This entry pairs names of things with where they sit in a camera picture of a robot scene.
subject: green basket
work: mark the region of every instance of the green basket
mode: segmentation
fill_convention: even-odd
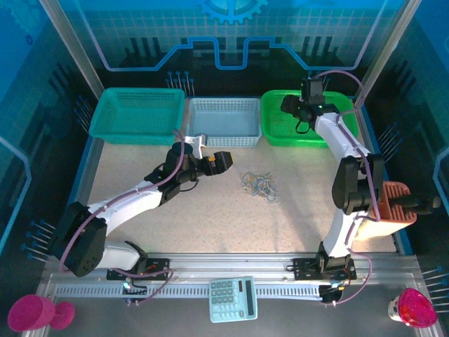
[[[113,144],[172,145],[184,101],[180,89],[109,88],[98,101],[89,134]]]
[[[315,131],[310,130],[304,135],[296,133],[298,122],[291,114],[281,111],[282,100],[286,95],[301,96],[301,91],[296,90],[271,90],[262,96],[262,132],[273,146],[297,146],[297,147],[327,147],[326,142]],[[351,100],[333,91],[324,93],[326,103],[333,103],[340,112],[353,109]],[[347,128],[356,137],[358,127],[354,114],[343,116]],[[299,131],[306,131],[307,123],[302,123]]]

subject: table surface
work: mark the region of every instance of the table surface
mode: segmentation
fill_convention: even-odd
[[[89,203],[109,199],[137,185],[165,161],[168,150],[164,146],[105,143]],[[194,190],[130,219],[108,239],[131,240],[148,252],[317,251],[336,210],[331,188],[338,163],[331,151],[273,147],[262,137],[256,148],[206,148],[203,153],[220,150],[231,151],[234,158],[227,172],[201,177]],[[242,191],[241,179],[249,171],[271,173],[279,193],[278,204]],[[390,235],[354,242],[353,249],[396,250]]]

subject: plastic basket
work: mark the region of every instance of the plastic basket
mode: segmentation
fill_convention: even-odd
[[[184,101],[180,89],[109,88],[98,101],[89,134],[113,144],[172,145]]]
[[[208,147],[255,147],[260,129],[257,98],[193,98],[187,135],[205,133]]]
[[[262,96],[262,132],[269,143],[274,146],[297,147],[327,147],[326,142],[315,131],[310,130],[304,135],[296,133],[298,122],[291,114],[281,111],[281,103],[286,95],[301,96],[301,91],[296,90],[271,90]],[[341,94],[332,91],[324,93],[326,103],[333,103],[340,112],[353,109],[351,100]],[[354,136],[358,135],[358,127],[354,114],[343,116],[348,129]],[[299,131],[306,131],[308,125],[301,124]]]

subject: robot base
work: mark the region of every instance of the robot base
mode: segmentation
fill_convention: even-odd
[[[330,258],[320,243],[315,258],[294,258],[287,270],[294,272],[295,281],[335,281],[345,284],[357,279],[356,268],[351,256]]]
[[[132,274],[148,274],[151,272],[159,272],[164,269],[170,268],[170,260],[167,258],[146,258],[144,261],[139,263],[139,270],[129,270]],[[165,274],[160,274],[156,276],[139,278],[139,281],[166,281],[169,272]],[[106,279],[108,281],[124,281],[126,276],[109,269],[106,274]]]

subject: white robotic arm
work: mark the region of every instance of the white robotic arm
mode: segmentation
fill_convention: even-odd
[[[338,161],[346,157],[361,157],[354,148],[354,144],[365,156],[370,154],[352,135],[351,131],[344,124],[343,119],[338,118],[338,114],[335,112],[325,113],[317,117],[315,131],[325,140]],[[359,172],[358,178],[365,177]],[[337,209],[329,233],[323,240],[323,247],[326,253],[333,258],[349,255],[347,248],[352,245],[358,227],[363,220],[361,217],[367,215],[367,211],[357,211],[347,215],[342,209]]]
[[[201,176],[225,172],[232,165],[231,154],[221,151],[214,156],[203,157],[201,146],[205,142],[205,135],[186,137],[183,156],[181,143],[175,143],[163,164],[118,197],[89,206],[78,202],[69,205],[48,243],[49,251],[62,259],[78,277],[95,268],[139,272],[144,267],[147,254],[132,242],[114,243],[107,241],[106,237],[136,215],[170,201],[182,192],[181,184],[197,183]],[[81,228],[81,234],[71,244],[74,233]]]
[[[348,278],[347,270],[351,262],[349,249],[362,217],[368,215],[380,196],[383,159],[378,154],[371,154],[355,139],[334,104],[326,104],[321,79],[303,80],[301,97],[287,95],[281,110],[299,119],[296,130],[302,122],[308,123],[340,162],[332,188],[337,210],[329,233],[320,244],[316,260],[297,261],[295,278],[311,279],[310,275],[314,274],[309,272],[311,270],[316,270],[318,279],[334,277],[338,271],[343,271],[341,279]],[[368,171],[372,173],[372,182],[368,182]],[[370,193],[370,183],[373,183],[374,199]]]

